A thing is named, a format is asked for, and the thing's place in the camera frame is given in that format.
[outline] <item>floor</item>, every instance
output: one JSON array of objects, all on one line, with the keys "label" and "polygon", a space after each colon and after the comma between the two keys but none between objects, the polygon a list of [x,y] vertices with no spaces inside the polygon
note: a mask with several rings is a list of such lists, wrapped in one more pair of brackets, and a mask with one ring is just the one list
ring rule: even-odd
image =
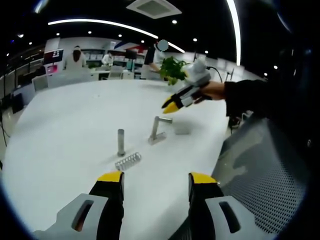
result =
[{"label": "floor", "polygon": [[[15,125],[18,122],[21,114],[24,112],[24,110],[21,110],[15,114],[13,114],[12,109],[9,108],[2,114],[3,117],[3,128],[5,132],[11,136],[11,134],[14,131]],[[5,140],[6,143],[10,141],[10,138],[5,134]],[[6,152],[6,144],[4,140],[4,135],[2,133],[2,130],[0,130],[0,161],[3,163],[5,158],[5,152]]]}]

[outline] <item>black ceiling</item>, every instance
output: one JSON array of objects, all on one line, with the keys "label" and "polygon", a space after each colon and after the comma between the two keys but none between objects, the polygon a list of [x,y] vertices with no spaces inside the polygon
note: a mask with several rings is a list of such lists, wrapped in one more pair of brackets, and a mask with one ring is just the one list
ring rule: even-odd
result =
[{"label": "black ceiling", "polygon": [[[48,26],[47,23],[71,18],[107,20],[136,27],[160,39],[166,39],[187,52],[209,51],[210,58],[236,61],[236,40],[231,13],[227,0],[168,0],[182,11],[182,14],[161,19],[151,19],[126,9],[131,0],[49,0],[40,14],[31,13],[37,1],[14,2],[9,4],[8,13],[3,17],[3,49],[0,60],[32,45],[43,44],[60,33],[60,37],[93,36],[150,45],[155,40],[144,34],[98,23],[63,23]],[[240,23],[241,65],[258,75],[277,64],[279,52],[289,42],[289,34],[278,19],[277,13],[261,0],[234,0]],[[17,38],[24,33],[24,38]]]}]

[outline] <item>metal rod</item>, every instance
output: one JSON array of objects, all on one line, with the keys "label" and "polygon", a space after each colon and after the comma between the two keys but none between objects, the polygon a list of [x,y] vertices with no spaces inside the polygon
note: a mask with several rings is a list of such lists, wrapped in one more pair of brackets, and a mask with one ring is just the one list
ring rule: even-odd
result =
[{"label": "metal rod", "polygon": [[166,117],[159,117],[159,121],[167,124],[172,124],[173,122],[172,118],[166,118]]},{"label": "metal rod", "polygon": [[125,152],[125,130],[124,129],[118,129],[118,153],[117,155],[119,157],[123,157],[126,155]]},{"label": "metal rod", "polygon": [[158,116],[156,116],[156,117],[154,118],[153,127],[152,127],[152,132],[151,132],[151,136],[150,136],[150,138],[151,138],[152,140],[155,140],[156,137],[157,137],[157,130],[158,130],[158,126],[159,126],[159,119],[160,119],[160,117],[158,117]]}]

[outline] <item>metal spring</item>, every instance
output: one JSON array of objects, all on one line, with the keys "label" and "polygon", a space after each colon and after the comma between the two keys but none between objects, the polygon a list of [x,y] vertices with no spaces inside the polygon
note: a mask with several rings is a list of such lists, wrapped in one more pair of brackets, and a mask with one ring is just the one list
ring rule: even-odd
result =
[{"label": "metal spring", "polygon": [[140,153],[136,152],[120,161],[117,161],[114,165],[118,171],[125,171],[140,162],[141,158]]}]

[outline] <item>curved led light strip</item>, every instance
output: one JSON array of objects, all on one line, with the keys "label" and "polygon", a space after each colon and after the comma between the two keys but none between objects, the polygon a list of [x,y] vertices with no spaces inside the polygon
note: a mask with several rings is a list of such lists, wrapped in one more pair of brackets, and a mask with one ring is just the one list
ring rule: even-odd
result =
[{"label": "curved led light strip", "polygon": [[[97,23],[97,24],[108,24],[108,25],[113,25],[113,26],[118,26],[121,28],[125,28],[125,29],[130,29],[145,35],[148,35],[154,39],[158,39],[159,37],[157,35],[154,35],[150,32],[141,30],[139,28],[133,27],[133,26],[129,26],[129,25],[125,25],[125,24],[121,24],[121,23],[117,23],[117,22],[113,22],[113,21],[104,21],[104,20],[97,20],[97,19],[65,19],[65,20],[59,20],[59,21],[52,21],[52,22],[48,22],[48,25],[55,25],[55,24],[64,24],[64,23],[79,23],[79,22],[84,22],[84,23]],[[180,47],[172,44],[171,42],[169,42],[169,46],[177,49],[178,51],[180,51],[181,53],[185,53],[184,50],[182,50]]]},{"label": "curved led light strip", "polygon": [[237,14],[237,9],[234,0],[226,0],[228,3],[232,21],[233,21],[233,27],[234,27],[234,34],[235,34],[235,46],[236,46],[236,64],[240,66],[240,60],[241,60],[241,37],[240,37],[240,25],[239,25],[239,18]]}]

